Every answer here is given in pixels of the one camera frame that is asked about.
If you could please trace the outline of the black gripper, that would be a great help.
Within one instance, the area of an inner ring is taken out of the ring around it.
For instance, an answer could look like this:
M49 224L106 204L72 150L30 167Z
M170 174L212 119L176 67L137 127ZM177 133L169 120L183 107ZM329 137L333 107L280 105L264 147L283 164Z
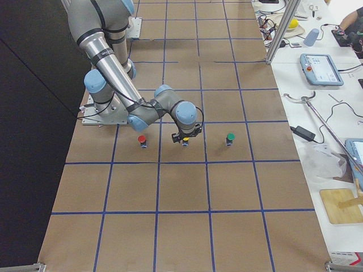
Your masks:
M182 129L180 126L178 126L178 133L173 133L172 136L172 141L174 143L178 142L180 143L183 138L185 137L189 137L189 138L194 138L197 137L200 133L202 132L202 126L200 124L196 124L194 128L192 128L191 130L185 130Z

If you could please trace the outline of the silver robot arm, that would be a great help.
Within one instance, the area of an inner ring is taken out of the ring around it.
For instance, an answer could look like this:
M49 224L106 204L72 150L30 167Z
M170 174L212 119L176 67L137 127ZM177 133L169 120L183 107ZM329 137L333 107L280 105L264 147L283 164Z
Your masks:
M154 97L146 101L132 79L134 63L129 59L126 29L134 14L132 1L63 1L70 33L85 51L94 69L86 78L98 86L86 88L97 104L109 104L114 95L128 112L127 123L135 131L143 131L150 124L169 114L178 127L172 135L174 142L196 137L202 131L197 124L197 107L183 100L170 86L162 85Z

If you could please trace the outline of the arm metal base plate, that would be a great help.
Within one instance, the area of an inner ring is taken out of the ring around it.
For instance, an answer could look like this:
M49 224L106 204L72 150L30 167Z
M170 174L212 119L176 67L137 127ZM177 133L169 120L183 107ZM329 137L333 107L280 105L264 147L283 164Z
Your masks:
M141 34L141 25L142 25L142 18L140 17L130 17L129 24L126 29L126 39L128 40L138 40Z
M100 125L127 125L128 112L114 93L112 100L105 104L95 103L92 94L88 94L87 103L91 104L84 109L81 117L84 126Z

